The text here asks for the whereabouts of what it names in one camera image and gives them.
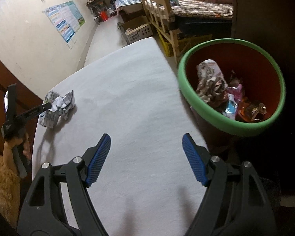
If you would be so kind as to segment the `person left hand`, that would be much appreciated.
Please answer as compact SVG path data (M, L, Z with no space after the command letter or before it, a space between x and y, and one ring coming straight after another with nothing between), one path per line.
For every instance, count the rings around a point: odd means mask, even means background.
M13 148L22 147L22 154L30 160L32 158L32 151L29 143L29 135L25 133L22 138L14 137L11 140L6 140L4 143L3 158L6 161L12 161L13 159Z

